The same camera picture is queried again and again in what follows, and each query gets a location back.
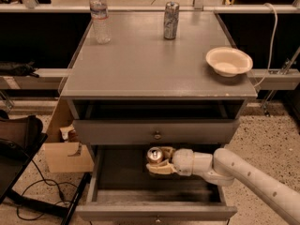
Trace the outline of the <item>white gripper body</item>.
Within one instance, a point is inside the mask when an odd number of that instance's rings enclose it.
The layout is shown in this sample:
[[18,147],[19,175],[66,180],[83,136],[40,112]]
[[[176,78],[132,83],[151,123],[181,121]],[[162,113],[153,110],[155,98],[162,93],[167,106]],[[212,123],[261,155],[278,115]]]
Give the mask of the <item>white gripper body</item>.
[[176,172],[182,176],[191,176],[193,170],[193,151],[190,149],[176,150],[172,156],[172,164]]

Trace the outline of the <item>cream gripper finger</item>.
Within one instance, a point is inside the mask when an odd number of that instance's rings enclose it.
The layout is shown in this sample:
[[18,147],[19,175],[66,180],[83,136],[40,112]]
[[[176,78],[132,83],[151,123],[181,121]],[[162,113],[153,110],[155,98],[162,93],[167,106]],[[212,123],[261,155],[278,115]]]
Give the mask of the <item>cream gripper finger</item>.
[[168,160],[171,160],[173,158],[173,154],[176,151],[175,148],[170,146],[162,146],[161,150],[163,153],[163,159],[168,159]]
[[163,160],[158,164],[147,163],[146,168],[150,173],[154,173],[154,174],[169,175],[172,173],[176,173],[176,169],[174,168],[174,165],[171,164],[168,159]]

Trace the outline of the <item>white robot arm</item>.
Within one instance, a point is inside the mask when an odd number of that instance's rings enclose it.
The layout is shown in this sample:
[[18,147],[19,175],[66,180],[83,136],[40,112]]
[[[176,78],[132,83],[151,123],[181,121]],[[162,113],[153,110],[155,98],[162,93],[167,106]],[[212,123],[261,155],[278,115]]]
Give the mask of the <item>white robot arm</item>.
[[151,147],[146,158],[146,168],[153,174],[196,175],[222,187],[230,186],[237,179],[287,223],[300,225],[300,194],[228,149],[219,148],[213,154],[207,154],[186,148],[158,146]]

